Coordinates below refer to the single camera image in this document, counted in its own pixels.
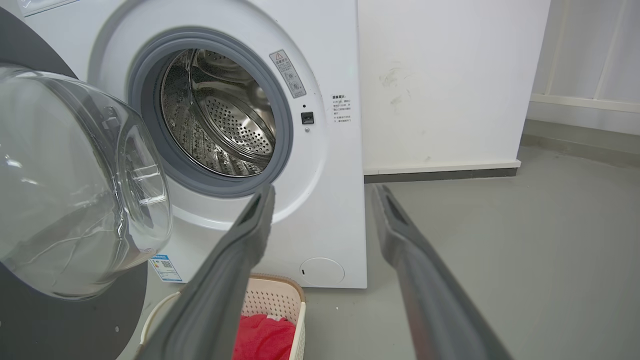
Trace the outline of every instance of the white wall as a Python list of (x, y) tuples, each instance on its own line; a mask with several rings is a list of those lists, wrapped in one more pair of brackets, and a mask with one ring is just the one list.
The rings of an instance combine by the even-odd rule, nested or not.
[(360, 0), (365, 174), (519, 166), (550, 0)]
[(552, 0), (527, 117), (640, 135), (639, 19), (640, 0)]

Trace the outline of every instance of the white washing machine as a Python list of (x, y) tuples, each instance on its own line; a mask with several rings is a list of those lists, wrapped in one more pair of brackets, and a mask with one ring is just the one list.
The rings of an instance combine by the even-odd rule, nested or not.
[(367, 286), (356, 0), (18, 2), (80, 80), (142, 114), (175, 217), (163, 280), (189, 281), (273, 183), (254, 271)]

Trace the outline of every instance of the floor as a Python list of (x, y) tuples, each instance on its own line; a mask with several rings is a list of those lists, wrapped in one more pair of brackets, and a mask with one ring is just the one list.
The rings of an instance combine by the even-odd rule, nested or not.
[[(518, 158), (516, 177), (388, 186), (515, 359), (638, 358), (640, 170), (532, 148)], [(369, 203), (367, 241), (368, 289), (305, 289), (305, 360), (415, 358)], [(151, 273), (141, 322), (175, 290)]]

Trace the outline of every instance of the stainless steel drum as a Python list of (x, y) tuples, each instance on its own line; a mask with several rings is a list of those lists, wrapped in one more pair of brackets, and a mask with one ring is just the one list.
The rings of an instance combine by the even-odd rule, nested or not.
[(261, 173), (273, 154), (275, 122), (251, 75), (206, 50), (181, 52), (161, 85), (164, 122), (195, 163), (223, 176)]

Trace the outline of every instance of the red cloth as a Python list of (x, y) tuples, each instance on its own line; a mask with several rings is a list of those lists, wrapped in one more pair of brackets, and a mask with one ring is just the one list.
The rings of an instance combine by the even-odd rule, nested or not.
[(296, 326), (283, 318), (242, 316), (233, 360), (288, 360)]

